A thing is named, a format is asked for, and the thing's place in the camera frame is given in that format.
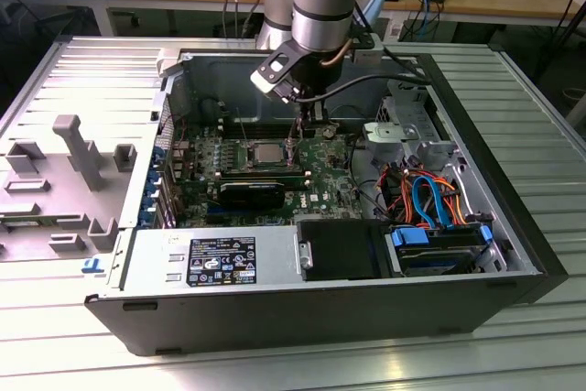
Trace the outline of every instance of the slotted metal worktable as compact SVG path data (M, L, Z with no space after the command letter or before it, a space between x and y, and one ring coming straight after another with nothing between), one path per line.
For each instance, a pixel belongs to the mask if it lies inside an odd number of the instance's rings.
M81 100L88 114L99 110L104 116L88 124L92 131L85 136L101 137L104 146L141 137L160 86L158 50L198 41L76 38L55 44L3 118L0 153L10 139L27 138L32 125L50 124L56 109ZM570 273L567 282L537 304L504 310L468 335L145 358L129 353L83 307L85 295L104 277L83 276L82 260L2 263L0 388L583 389L583 140L504 54L480 45L391 49L433 55ZM130 119L109 119L116 110L128 111Z

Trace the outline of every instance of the warning label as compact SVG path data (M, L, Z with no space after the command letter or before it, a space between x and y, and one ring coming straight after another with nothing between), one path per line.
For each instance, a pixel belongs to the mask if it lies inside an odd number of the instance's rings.
M255 238L191 240L186 279L192 287L256 283Z

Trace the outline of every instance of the motherboard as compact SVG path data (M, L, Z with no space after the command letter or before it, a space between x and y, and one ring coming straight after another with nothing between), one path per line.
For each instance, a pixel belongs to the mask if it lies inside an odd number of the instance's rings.
M359 219L348 150L347 135L328 126L294 145L285 138L225 138L215 127L186 127L173 150L177 226Z

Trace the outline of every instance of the green motherboard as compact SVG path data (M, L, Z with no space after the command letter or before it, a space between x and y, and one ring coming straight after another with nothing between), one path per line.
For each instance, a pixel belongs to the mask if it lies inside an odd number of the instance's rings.
M324 130L329 130L327 137ZM361 218L348 171L346 136L332 136L326 127L315 130L313 137L296 139L293 163L286 160L285 144L285 139L225 139L214 129L188 129L173 152L178 227ZM225 210L218 195L227 182L278 182L285 188L284 202L266 210Z

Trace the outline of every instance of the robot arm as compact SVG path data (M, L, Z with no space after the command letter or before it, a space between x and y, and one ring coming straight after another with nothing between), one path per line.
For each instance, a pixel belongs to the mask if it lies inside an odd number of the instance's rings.
M340 78L356 1L266 0L261 48L279 46L251 76L256 87L293 101L325 93ZM383 1L358 0L374 18Z

